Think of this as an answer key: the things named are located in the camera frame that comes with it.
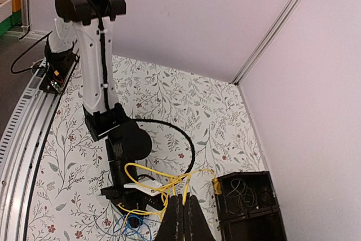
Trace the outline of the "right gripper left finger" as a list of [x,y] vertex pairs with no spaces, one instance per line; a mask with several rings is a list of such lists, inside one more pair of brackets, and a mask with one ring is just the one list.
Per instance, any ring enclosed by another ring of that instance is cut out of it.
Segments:
[[171,196],[169,204],[158,229],[155,241],[184,240],[184,205],[183,196]]

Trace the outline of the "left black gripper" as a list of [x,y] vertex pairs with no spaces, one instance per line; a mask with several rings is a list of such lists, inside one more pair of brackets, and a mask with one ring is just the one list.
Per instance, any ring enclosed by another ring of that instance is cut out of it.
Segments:
[[145,192],[145,187],[136,186],[129,178],[120,178],[114,179],[112,185],[100,189],[101,195],[118,211],[128,215],[131,227],[140,226],[142,222],[138,220],[162,211],[166,200],[160,192]]

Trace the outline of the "left arm base electronics board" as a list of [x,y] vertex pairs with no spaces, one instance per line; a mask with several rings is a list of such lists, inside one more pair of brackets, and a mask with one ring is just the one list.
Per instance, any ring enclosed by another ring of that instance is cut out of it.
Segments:
[[39,89],[47,93],[62,94],[78,61],[76,54],[52,62],[46,59],[45,65],[41,67],[43,72]]

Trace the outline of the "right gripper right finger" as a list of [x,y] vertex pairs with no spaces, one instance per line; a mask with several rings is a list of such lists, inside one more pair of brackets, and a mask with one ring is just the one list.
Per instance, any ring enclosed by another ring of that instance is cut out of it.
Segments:
[[185,241],[215,241],[195,195],[188,196],[184,206],[183,232]]

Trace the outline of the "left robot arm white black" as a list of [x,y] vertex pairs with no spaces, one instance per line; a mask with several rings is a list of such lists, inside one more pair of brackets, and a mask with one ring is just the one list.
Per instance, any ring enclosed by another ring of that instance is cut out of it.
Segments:
[[93,140],[105,140],[112,185],[101,190],[129,225],[141,225],[147,205],[161,209],[160,197],[129,189],[138,178],[134,163],[152,151],[149,134],[124,111],[113,79],[112,42],[116,17],[126,14],[125,0],[55,0],[60,38],[73,28],[80,46],[85,124]]

